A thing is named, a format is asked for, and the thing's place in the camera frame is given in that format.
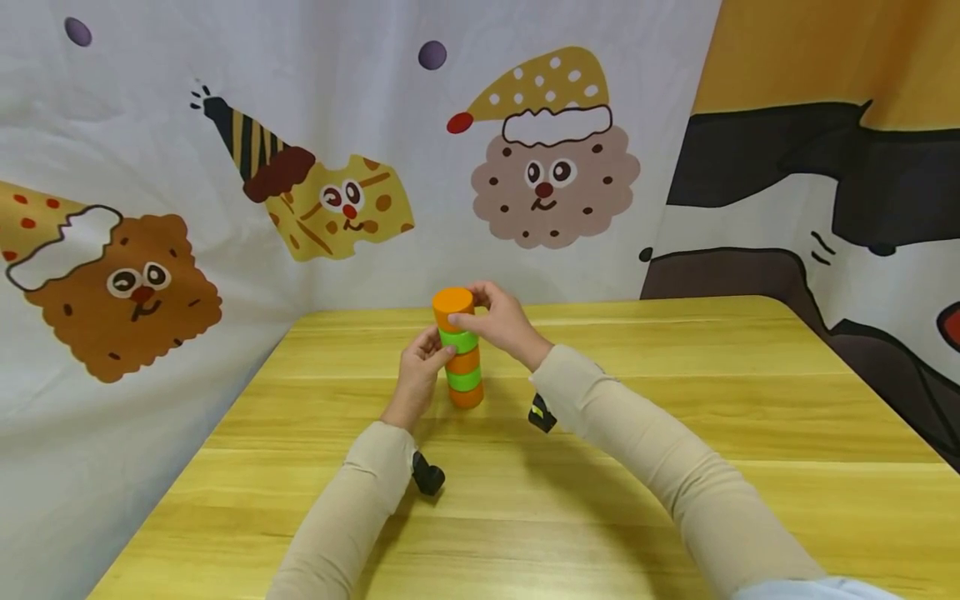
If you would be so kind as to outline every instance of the beige sleeve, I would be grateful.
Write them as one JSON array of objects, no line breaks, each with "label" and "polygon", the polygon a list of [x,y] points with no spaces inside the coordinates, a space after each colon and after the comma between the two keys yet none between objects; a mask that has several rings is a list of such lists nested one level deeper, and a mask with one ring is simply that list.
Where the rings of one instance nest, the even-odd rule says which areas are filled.
[{"label": "beige sleeve", "polygon": [[827,576],[736,468],[579,352],[554,347],[531,381],[560,425],[657,497],[718,597],[769,580]]},{"label": "beige sleeve", "polygon": [[383,524],[410,482],[411,435],[374,422],[294,535],[267,600],[348,600]]}]

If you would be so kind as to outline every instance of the wrist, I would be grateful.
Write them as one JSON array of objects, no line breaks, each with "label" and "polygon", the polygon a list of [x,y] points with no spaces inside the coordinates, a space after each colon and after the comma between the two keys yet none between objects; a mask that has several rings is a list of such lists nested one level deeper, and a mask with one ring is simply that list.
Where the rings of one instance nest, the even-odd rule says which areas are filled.
[{"label": "wrist", "polygon": [[400,429],[405,429],[413,435],[420,418],[417,416],[415,410],[405,406],[405,404],[407,403],[402,400],[392,399],[390,404],[387,405],[387,408],[380,414],[380,421],[394,427],[399,427]]},{"label": "wrist", "polygon": [[540,368],[540,364],[546,359],[546,355],[553,349],[553,344],[541,336],[537,331],[532,331],[530,335],[517,346],[514,358],[520,362],[529,372],[534,372]]}]

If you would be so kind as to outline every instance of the orange block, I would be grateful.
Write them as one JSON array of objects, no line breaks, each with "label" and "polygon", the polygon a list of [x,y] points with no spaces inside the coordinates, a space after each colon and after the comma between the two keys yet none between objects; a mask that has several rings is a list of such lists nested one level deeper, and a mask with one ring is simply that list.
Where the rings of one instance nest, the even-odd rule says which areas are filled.
[{"label": "orange block", "polygon": [[480,366],[480,347],[466,354],[457,354],[446,363],[446,369],[455,375],[466,375]]},{"label": "orange block", "polygon": [[450,392],[450,401],[453,402],[454,406],[458,408],[474,408],[477,404],[483,401],[483,382],[480,382],[480,385],[473,388],[469,392],[457,392],[456,390],[451,390],[447,388],[447,391]]},{"label": "orange block", "polygon": [[433,316],[437,318],[437,327],[449,333],[460,333],[446,319],[455,313],[473,313],[473,294],[467,288],[448,287],[433,297]]}]

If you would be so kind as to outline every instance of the black clip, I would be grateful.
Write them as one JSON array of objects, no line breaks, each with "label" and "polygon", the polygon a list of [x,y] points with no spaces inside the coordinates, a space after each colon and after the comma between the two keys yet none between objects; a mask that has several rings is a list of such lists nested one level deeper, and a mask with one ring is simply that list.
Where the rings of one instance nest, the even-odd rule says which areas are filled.
[{"label": "black clip", "polygon": [[534,403],[530,407],[530,412],[527,413],[527,420],[543,433],[550,433],[553,426],[557,424],[557,418],[546,409],[546,402],[540,394],[534,396]]},{"label": "black clip", "polygon": [[436,467],[426,462],[420,451],[414,452],[414,482],[420,493],[425,495],[437,495],[440,488],[444,486],[446,475],[440,467]]}]

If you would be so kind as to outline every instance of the purple dot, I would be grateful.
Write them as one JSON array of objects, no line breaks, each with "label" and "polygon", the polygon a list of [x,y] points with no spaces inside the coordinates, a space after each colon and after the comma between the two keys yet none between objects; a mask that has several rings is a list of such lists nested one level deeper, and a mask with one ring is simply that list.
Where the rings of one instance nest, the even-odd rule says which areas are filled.
[{"label": "purple dot", "polygon": [[84,25],[80,19],[75,19],[72,16],[66,17],[66,20],[63,21],[63,29],[66,30],[66,36],[70,38],[70,41],[78,46],[85,48],[93,41],[90,28]]},{"label": "purple dot", "polygon": [[417,60],[424,69],[436,71],[446,62],[446,48],[436,39],[428,41],[420,48]]}]

